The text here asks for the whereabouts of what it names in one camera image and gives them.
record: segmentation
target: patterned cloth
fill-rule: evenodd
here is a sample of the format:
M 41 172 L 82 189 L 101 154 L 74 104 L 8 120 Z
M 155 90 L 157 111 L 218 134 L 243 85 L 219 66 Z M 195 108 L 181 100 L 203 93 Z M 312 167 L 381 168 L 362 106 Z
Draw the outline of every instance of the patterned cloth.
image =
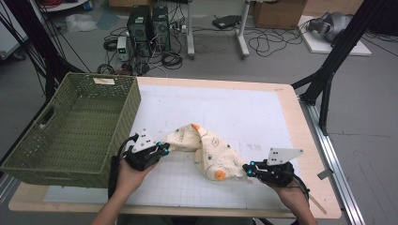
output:
M 245 163 L 235 149 L 211 131 L 190 124 L 167 135 L 163 143 L 170 143 L 172 151 L 194 151 L 194 163 L 199 172 L 209 180 L 242 177 Z

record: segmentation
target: brown box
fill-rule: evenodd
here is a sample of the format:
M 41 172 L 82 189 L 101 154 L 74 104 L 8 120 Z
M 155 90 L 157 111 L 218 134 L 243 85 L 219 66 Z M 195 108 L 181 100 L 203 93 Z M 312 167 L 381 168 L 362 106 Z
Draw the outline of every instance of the brown box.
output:
M 306 16 L 322 16 L 325 12 L 339 11 L 354 15 L 363 0 L 308 0 L 303 14 Z
M 295 29 L 307 0 L 283 0 L 276 4 L 256 3 L 253 19 L 256 27 Z
M 132 6 L 151 6 L 152 0 L 109 0 L 112 9 L 131 11 Z

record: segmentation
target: concrete floor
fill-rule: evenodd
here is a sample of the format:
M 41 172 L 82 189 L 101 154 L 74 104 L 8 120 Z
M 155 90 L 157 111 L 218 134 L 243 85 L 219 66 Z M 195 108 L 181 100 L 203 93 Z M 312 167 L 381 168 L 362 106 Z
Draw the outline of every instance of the concrete floor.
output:
M 103 8 L 84 12 L 80 8 L 56 14 L 88 13 L 99 21 Z M 212 18 L 195 19 L 211 27 Z M 103 38 L 124 26 L 119 19 L 109 29 L 65 34 L 90 70 L 104 62 Z M 190 60 L 183 49 L 184 62 L 178 70 L 166 70 L 170 78 L 242 81 L 256 83 L 294 83 L 317 71 L 325 54 L 309 53 L 304 43 L 288 45 L 284 50 L 263 58 L 250 49 L 251 56 L 242 60 L 233 33 L 195 33 L 197 54 Z M 328 131 L 345 177 L 367 224 L 398 224 L 398 181 L 394 163 L 398 159 L 398 61 L 397 57 L 366 40 L 370 57 L 349 56 L 338 70 L 330 96 Z M 396 42 L 373 39 L 373 42 L 398 53 Z M 68 60 L 84 69 L 71 50 Z M 155 68 L 146 75 L 164 77 Z M 29 60 L 0 61 L 0 157 L 15 142 L 44 102 L 35 70 Z M 93 214 L 37 214 L 8 210 L 15 188 L 1 199 L 0 224 L 86 224 Z M 272 219 L 275 224 L 290 220 Z M 337 220 L 320 220 L 319 224 L 349 224 L 345 216 Z

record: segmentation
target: basket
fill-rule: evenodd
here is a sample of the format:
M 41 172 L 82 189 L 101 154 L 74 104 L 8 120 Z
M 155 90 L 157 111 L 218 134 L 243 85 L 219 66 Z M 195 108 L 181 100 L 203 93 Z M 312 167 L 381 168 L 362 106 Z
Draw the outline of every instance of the basket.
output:
M 134 77 L 69 73 L 0 171 L 33 185 L 107 188 L 140 101 Z

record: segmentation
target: computer tower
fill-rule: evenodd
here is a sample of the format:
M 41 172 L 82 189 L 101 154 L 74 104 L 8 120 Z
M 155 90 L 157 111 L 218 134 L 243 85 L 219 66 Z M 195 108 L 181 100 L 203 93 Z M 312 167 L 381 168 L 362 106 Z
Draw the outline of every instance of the computer tower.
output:
M 154 37 L 149 6 L 133 6 L 127 22 L 131 45 L 136 56 L 152 55 L 151 42 Z
M 170 26 L 167 7 L 154 7 L 152 13 L 152 22 L 156 47 L 163 52 L 170 51 Z

